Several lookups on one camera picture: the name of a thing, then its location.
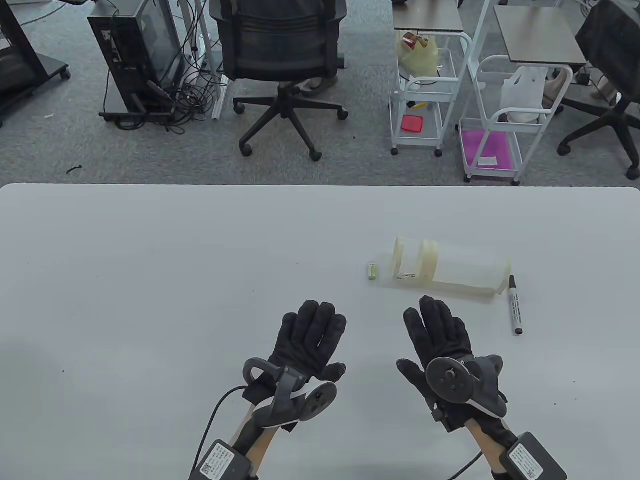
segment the black mesh chair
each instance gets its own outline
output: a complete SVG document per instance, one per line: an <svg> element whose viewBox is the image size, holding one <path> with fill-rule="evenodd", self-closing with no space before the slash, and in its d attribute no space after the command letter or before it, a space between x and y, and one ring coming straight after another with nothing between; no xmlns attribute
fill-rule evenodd
<svg viewBox="0 0 640 480"><path fill-rule="evenodd" d="M629 131L630 126L640 129L640 120L626 114L631 103L640 102L639 12L640 7L634 10L620 0L600 0L589 14L593 18L588 18L576 35L584 56L621 93L621 99L613 108L563 99L564 105L599 118L568 135L558 146L558 154L565 156L571 152L569 142L602 127L612 127L631 160L629 180L640 177L640 157Z"/></svg>
<svg viewBox="0 0 640 480"><path fill-rule="evenodd" d="M234 111L245 104L269 109L240 139L242 155L251 155L247 142L277 115L288 118L309 148L316 150L296 115L296 108L336 110L338 119L349 113L341 105L297 96L298 84L338 71L340 21L347 15L345 0L210 0L209 13L218 23L225 75L231 80L279 82L274 97L235 97Z"/></svg>

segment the marker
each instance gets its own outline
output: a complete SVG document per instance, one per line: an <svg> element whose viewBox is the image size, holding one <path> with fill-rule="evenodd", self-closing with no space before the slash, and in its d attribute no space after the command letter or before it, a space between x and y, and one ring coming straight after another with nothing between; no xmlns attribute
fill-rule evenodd
<svg viewBox="0 0 640 480"><path fill-rule="evenodd" d="M511 322L513 323L513 333L522 335L522 317L520 316L520 302L518 301L518 289L516 288L516 279L513 275L509 276L509 300L511 301Z"/></svg>

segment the shoe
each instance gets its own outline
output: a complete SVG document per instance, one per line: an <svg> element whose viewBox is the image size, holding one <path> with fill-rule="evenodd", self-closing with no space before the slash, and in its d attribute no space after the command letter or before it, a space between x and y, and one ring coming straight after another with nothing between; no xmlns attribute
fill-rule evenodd
<svg viewBox="0 0 640 480"><path fill-rule="evenodd" d="M544 108L551 108L554 105L560 90L562 90L562 85L566 82L567 75L567 71L562 69L556 78L545 82L545 90L542 96L542 106Z"/></svg>
<svg viewBox="0 0 640 480"><path fill-rule="evenodd" d="M606 100L608 104L616 98L616 88L612 85L608 78L602 76L598 82L598 86L594 86L590 96L596 100Z"/></svg>
<svg viewBox="0 0 640 480"><path fill-rule="evenodd" d="M318 95L326 92L332 86L338 83L338 75L331 78L323 78L320 82L320 85L313 88L310 86L310 81L305 83L302 87L300 87L300 93L302 93L303 97L312 98L317 97Z"/></svg>

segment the battery pack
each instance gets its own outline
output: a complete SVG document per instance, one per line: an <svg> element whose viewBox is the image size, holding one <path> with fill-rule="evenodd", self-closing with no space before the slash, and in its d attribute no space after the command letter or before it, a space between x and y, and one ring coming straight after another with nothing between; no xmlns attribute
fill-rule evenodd
<svg viewBox="0 0 640 480"><path fill-rule="evenodd" d="M513 480L567 480L566 473L531 432L500 455L500 463Z"/></svg>
<svg viewBox="0 0 640 480"><path fill-rule="evenodd" d="M189 480L246 480L253 464L222 440L216 440Z"/></svg>

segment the black stand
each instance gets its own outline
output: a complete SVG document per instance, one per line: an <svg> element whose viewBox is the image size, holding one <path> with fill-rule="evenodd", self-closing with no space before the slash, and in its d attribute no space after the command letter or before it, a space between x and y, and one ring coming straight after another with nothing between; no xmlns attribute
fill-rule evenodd
<svg viewBox="0 0 640 480"><path fill-rule="evenodd" d="M9 49L16 49L19 56L24 60L25 67L28 67L33 73L29 81L25 82L24 85L12 88L8 92L0 92L0 114L23 98L33 96L33 92L36 89L53 77L60 75L63 80L71 78L71 72L68 70L69 66L65 62L36 53L33 50L6 0L0 0L0 27L2 27L5 37L12 45ZM10 73L3 73L0 69L0 76L3 74L10 75Z"/></svg>
<svg viewBox="0 0 640 480"><path fill-rule="evenodd" d="M581 129L576 130L570 135L567 135L567 137L560 142L560 145L558 146L558 154L560 156L564 157L571 152L569 142L584 137L596 130L600 130L603 127L612 127L615 130L622 147L625 149L625 152L627 152L627 155L631 160L631 167L627 170L627 178L629 180L637 180L640 178L640 168L638 168L640 165L640 157L638 156L636 144L634 143L634 139L631 137L631 132L629 130L629 127L640 130L640 120L625 113L629 105L631 105L631 102L628 99L622 97L618 104L613 108L590 105L576 100L567 99L566 97L563 98L562 103L568 107L575 108L576 110L598 116L599 118L590 124L585 125Z"/></svg>
<svg viewBox="0 0 640 480"><path fill-rule="evenodd" d="M313 144L307 131L300 123L300 119L296 115L294 109L296 108L311 108L315 110L336 110L338 112L338 120L346 120L349 116L342 105L332 102L322 102L320 100L307 100L295 97L300 93L300 88L295 84L281 84L278 86L278 95L276 97L234 97L234 112L238 115L244 113L244 104L249 105L265 105L269 109L264 112L253 127L249 129L247 133L240 139L240 152L243 156L248 157L252 154L251 146L247 144L251 138L264 128L270 121L276 116L280 115L282 118L288 118L298 134L302 137L307 148L309 149L309 157L314 162L317 162L322 158L322 153L316 151L316 146Z"/></svg>

